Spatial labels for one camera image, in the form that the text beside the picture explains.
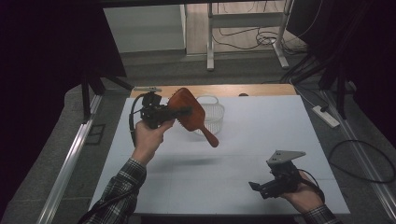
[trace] person's right hand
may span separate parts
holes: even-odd
[[[300,171],[300,175],[304,179],[311,181],[304,172]],[[320,199],[319,195],[311,187],[303,183],[299,184],[295,192],[284,193],[281,197],[288,200],[294,208],[302,214],[323,205],[323,201]]]
[[[155,151],[163,142],[163,134],[170,129],[175,120],[168,120],[161,124],[157,129],[150,129],[147,123],[140,120],[136,123],[136,146],[132,153],[132,158],[139,161],[143,165],[147,165],[154,157]]]

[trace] desk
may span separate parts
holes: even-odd
[[[180,87],[161,88],[165,104],[168,100],[165,97]],[[187,88],[195,96],[201,93],[219,96],[225,107],[223,130],[217,134],[220,144],[212,148],[202,136],[189,133],[176,123],[165,133],[165,141],[148,164],[148,177],[135,210],[137,215],[296,215],[297,211],[287,201],[263,200],[248,185],[248,181],[265,183],[274,179],[265,161],[277,149],[305,151],[307,155],[294,164],[317,179],[327,195],[326,204],[335,214],[349,213],[304,104],[292,86]],[[237,97],[242,92],[252,96]],[[131,154],[133,143],[127,118],[133,100],[126,100],[91,205]]]
[[[272,41],[272,46],[279,59],[280,65],[283,69],[288,69],[289,64],[286,60],[282,48],[280,46],[283,34],[285,33],[286,24],[289,20],[289,14],[293,1],[290,0],[285,3],[283,12],[272,13],[242,13],[242,14],[213,14],[212,3],[208,3],[208,17],[209,27],[207,36],[207,70],[213,71],[214,65],[214,44],[212,40],[214,28],[234,28],[234,27],[276,27],[279,30],[276,35],[276,40]]]

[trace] gray floor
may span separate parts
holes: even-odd
[[[123,62],[128,77],[126,82],[135,86],[155,85],[197,85],[197,84],[257,84],[272,83],[285,73],[280,69],[272,51],[249,54],[218,54],[215,71],[205,70],[205,56],[185,57],[178,51],[125,54]],[[297,64],[303,56],[288,56],[291,65]],[[316,89],[320,76],[313,76],[301,85]],[[52,223],[76,223],[88,209],[96,182],[101,174],[114,131],[120,117],[120,109],[129,92],[104,79],[107,91],[94,120],[92,134],[81,151],[75,172]],[[315,105],[323,105],[319,98],[305,92],[304,96]],[[70,148],[82,121],[80,87],[65,96],[64,111],[52,132],[47,144],[29,175],[22,183],[14,199],[9,203],[1,223],[36,223],[41,209],[47,200],[52,185],[59,173],[64,158]],[[340,128],[332,129],[312,111],[306,103],[307,113],[317,132],[325,154],[338,142],[345,140]],[[347,121],[353,127],[358,139],[380,148],[392,161],[396,160],[395,148],[368,120],[354,103],[351,94],[346,96]],[[334,154],[333,161],[362,175],[350,148],[345,145]],[[390,176],[390,169],[378,153],[368,150],[375,167],[384,176]],[[378,200],[371,184],[357,180],[333,169],[346,203],[351,211],[349,216],[340,218],[349,223],[392,223]],[[389,185],[396,193],[395,184]]]

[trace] white wall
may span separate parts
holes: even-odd
[[[184,49],[184,6],[105,8],[120,53]]]

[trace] metal frame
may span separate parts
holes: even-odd
[[[214,62],[214,44],[213,44],[213,29],[214,28],[237,28],[237,27],[276,27],[279,26],[279,32],[276,36],[275,43],[272,44],[280,65],[283,69],[289,69],[288,61],[286,60],[281,41],[285,33],[286,25],[288,23],[289,14],[291,10],[292,0],[285,5],[283,12],[270,13],[242,13],[242,14],[213,14],[212,3],[207,4],[208,15],[208,37],[207,37],[207,70],[213,71],[215,69]]]
[[[58,177],[53,184],[46,204],[44,205],[43,210],[41,211],[41,214],[38,218],[37,224],[52,222],[58,209],[59,203],[64,196],[64,191],[67,187],[70,176],[73,174],[73,170],[78,161],[79,153],[84,146],[84,142],[87,138],[88,133],[90,132],[94,115],[97,108],[99,107],[101,100],[102,96],[100,95],[95,95],[93,97],[93,100],[91,102],[91,116],[86,123],[80,125],[76,138],[73,141],[73,144],[69,149],[69,153],[64,160],[64,165],[62,166],[61,171],[59,172]]]
[[[358,139],[356,134],[354,133],[352,127],[350,127],[347,120],[344,120],[340,114],[337,112],[335,108],[334,99],[329,96],[326,91],[323,91],[322,94],[324,95],[325,99],[329,102],[329,108],[332,113],[336,116],[336,118],[340,121],[340,125],[344,130],[344,136],[346,139]],[[366,174],[368,178],[375,179],[375,180],[383,180],[381,174],[375,169],[374,164],[370,160],[369,156],[365,153],[364,147],[362,144],[354,144],[352,146],[352,152],[358,161],[361,169]],[[385,211],[388,213],[389,218],[392,220],[393,223],[396,223],[396,200],[392,192],[390,191],[388,185],[384,184],[376,184],[371,183],[378,199],[384,206]]]

